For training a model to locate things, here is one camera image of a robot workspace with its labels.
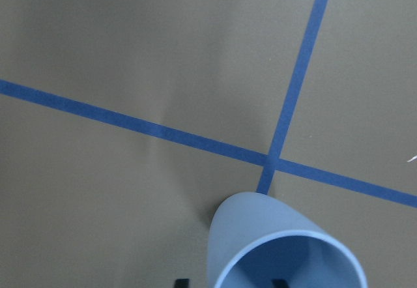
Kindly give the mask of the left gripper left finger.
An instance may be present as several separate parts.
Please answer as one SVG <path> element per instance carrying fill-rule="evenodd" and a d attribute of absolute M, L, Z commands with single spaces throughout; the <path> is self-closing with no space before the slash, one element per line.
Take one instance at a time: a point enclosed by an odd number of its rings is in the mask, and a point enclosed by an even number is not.
<path fill-rule="evenodd" d="M 189 279 L 188 278 L 176 279 L 174 282 L 173 288 L 189 288 Z"/>

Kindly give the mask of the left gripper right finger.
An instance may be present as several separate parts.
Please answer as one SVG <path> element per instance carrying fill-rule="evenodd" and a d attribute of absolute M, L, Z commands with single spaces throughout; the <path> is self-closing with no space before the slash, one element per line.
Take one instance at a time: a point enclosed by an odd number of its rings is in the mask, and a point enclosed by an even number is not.
<path fill-rule="evenodd" d="M 288 288 L 288 283 L 284 279 L 273 279 L 273 288 Z"/>

